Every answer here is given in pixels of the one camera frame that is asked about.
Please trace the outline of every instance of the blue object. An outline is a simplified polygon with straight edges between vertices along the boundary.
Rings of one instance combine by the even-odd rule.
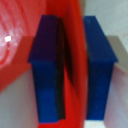
[[[57,17],[41,16],[29,62],[32,63],[40,123],[58,121],[56,108]]]
[[[103,120],[117,58],[95,16],[84,17],[89,63],[89,94],[87,120]]]

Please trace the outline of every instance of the white floor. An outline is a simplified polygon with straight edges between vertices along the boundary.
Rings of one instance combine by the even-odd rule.
[[[84,128],[106,128],[103,121],[85,121]]]

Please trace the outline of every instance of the white surface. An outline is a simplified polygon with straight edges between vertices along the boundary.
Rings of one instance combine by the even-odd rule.
[[[128,75],[118,65],[114,66],[105,113],[107,128],[128,127]]]
[[[37,128],[32,71],[29,69],[0,94],[0,128]]]
[[[103,121],[85,121],[84,128],[106,128]]]
[[[96,16],[106,35],[119,36],[128,51],[128,0],[86,0],[83,8]]]

